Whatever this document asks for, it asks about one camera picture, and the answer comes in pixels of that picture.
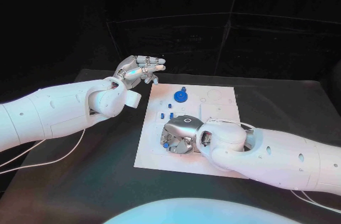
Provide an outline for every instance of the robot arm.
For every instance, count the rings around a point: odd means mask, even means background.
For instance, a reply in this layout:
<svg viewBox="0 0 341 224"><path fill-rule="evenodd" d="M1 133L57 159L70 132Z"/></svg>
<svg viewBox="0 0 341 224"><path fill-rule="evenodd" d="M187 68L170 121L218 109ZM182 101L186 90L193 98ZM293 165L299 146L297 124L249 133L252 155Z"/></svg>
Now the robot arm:
<svg viewBox="0 0 341 224"><path fill-rule="evenodd" d="M0 104L0 151L78 132L115 117L124 105L135 108L140 94L130 89L140 79L157 84L153 72L164 70L163 63L163 59L130 56L112 77L44 88Z"/></svg>
<svg viewBox="0 0 341 224"><path fill-rule="evenodd" d="M196 146L212 166L288 190L341 195L341 148L293 134L190 116L169 120L160 144L187 154Z"/></svg>

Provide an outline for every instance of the white board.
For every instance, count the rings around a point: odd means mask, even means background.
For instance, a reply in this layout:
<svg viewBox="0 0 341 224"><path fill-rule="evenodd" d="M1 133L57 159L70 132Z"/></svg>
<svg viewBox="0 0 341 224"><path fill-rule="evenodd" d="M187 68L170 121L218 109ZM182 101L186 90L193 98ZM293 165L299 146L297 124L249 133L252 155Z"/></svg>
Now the white board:
<svg viewBox="0 0 341 224"><path fill-rule="evenodd" d="M186 87L187 100L177 103L173 94ZM195 149L189 154L173 154L160 145L163 125L173 116L189 115L206 121L221 118L239 121L232 87L158 84L151 86L134 167L245 178L235 171L219 171Z"/></svg>

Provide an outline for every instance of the small blue component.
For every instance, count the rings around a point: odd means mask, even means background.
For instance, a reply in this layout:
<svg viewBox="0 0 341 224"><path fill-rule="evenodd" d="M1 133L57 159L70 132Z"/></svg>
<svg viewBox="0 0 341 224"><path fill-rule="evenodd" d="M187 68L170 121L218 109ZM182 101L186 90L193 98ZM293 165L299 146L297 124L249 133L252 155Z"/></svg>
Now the small blue component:
<svg viewBox="0 0 341 224"><path fill-rule="evenodd" d="M177 91L174 94L173 94L173 100L176 102L184 102L187 99L187 95L186 95L186 88L182 87L180 91Z"/></svg>

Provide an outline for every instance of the white circle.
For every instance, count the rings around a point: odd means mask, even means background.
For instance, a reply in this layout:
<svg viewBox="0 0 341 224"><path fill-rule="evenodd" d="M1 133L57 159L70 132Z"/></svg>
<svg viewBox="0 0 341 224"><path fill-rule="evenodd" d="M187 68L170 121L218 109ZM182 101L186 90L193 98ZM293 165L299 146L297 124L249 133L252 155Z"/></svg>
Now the white circle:
<svg viewBox="0 0 341 224"><path fill-rule="evenodd" d="M210 98L212 100L219 100L221 99L219 90L209 90L208 91L208 98Z"/></svg>

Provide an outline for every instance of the table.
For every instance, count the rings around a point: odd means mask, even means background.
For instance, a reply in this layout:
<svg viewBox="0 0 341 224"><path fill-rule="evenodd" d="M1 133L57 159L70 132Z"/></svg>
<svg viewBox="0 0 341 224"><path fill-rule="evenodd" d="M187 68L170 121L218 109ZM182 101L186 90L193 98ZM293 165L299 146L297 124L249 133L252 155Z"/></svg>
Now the table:
<svg viewBox="0 0 341 224"><path fill-rule="evenodd" d="M76 82L112 73L83 69ZM234 87L241 122L341 145L341 118L319 82L157 76L160 83ZM252 180L134 168L150 84L140 83L132 90L141 94L138 108L124 107L117 117L88 128L76 150L60 162L17 171L0 200L1 223L102 223L130 208L176 197L232 201L307 224L339 222L339 214ZM80 132L47 140L23 165L62 157L79 136ZM341 208L339 196L309 194L315 201Z"/></svg>

